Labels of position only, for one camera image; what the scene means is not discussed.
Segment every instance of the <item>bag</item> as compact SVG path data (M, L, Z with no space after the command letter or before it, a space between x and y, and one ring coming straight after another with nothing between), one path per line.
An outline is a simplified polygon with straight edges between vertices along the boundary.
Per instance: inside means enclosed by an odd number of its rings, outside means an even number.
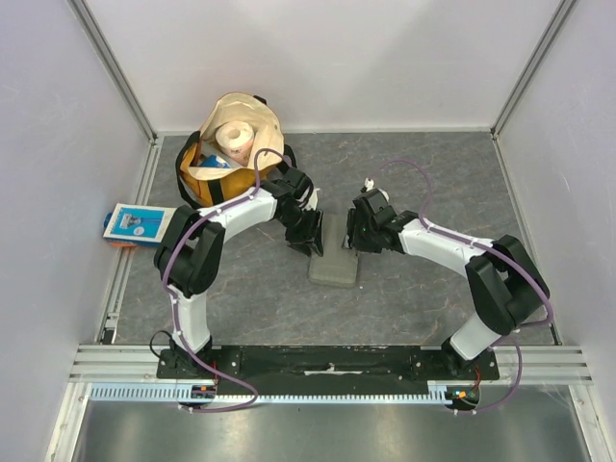
M217 129L226 122L241 120L249 123L254 131L254 143L250 151L247 167L198 167L203 142L218 146ZM212 113L200 130L192 133L175 160L177 186L182 198L194 209L212 207L248 191L255 184L254 155L264 147L291 158L295 167L293 150L284 144L280 122L276 114L267 106L265 99L244 93L225 94L216 104ZM274 168L283 173L287 165L273 153L259 155L258 170L261 179ZM198 202L186 191L184 183L192 190Z

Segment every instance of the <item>bag handle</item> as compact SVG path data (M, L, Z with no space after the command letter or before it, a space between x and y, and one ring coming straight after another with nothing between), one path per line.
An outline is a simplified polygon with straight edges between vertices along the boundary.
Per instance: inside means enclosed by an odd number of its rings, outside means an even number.
M186 187L182 182L182 176L180 175L180 166L182 166L182 161L184 160L184 156L186 155L187 151L191 148L193 144L195 144L196 142L199 143L200 140L201 132L199 130L191 133L189 138L186 140L186 144L184 144L184 147L180 150L180 153L175 159L175 176L177 177L177 189L180 191L180 195L182 196L182 198L194 209L200 209L203 206L199 204L196 200L194 200L189 194L189 192L186 191Z

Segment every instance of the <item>black mounting plate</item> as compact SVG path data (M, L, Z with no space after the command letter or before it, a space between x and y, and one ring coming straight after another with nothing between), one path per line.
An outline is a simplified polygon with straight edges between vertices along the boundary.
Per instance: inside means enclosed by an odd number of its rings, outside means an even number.
M421 346L213 346L199 358L250 383L262 395L425 394L428 380L475 380L475 365L483 380L500 378L494 352L484 351L454 374L441 349ZM161 351L156 376L214 378L178 347ZM218 393L245 395L246 389L221 380Z

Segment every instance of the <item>toilet paper roll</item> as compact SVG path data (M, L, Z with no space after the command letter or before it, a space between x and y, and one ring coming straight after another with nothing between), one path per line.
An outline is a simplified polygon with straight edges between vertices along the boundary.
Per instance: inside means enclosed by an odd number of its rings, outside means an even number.
M216 141L227 156L244 167L248 165L254 143L254 131L250 124L239 120L227 122L216 131Z

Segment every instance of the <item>gray floor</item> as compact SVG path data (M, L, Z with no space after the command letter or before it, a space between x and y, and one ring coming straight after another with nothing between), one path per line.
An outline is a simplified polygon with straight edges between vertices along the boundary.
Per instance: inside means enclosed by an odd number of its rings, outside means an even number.
M483 387L487 399L502 387ZM587 462L566 387L523 388L503 408L270 404L190 415L169 403L90 402L74 462Z
M179 206L173 162L185 137L165 138L150 205ZM428 216L479 237L520 235L501 168L487 133L288 135L299 167L322 189L325 212L345 214L364 178L384 161L426 166L436 184ZM419 210L420 174L392 166L376 177L397 210ZM144 344L171 329L168 298L152 266L154 251L136 252L122 301L116 342ZM309 259L284 244L277 222L227 243L209 291L210 330L219 344L439 345L473 312L467 282L419 258L362 255L353 289L311 284ZM552 343L548 328L520 334L523 344Z

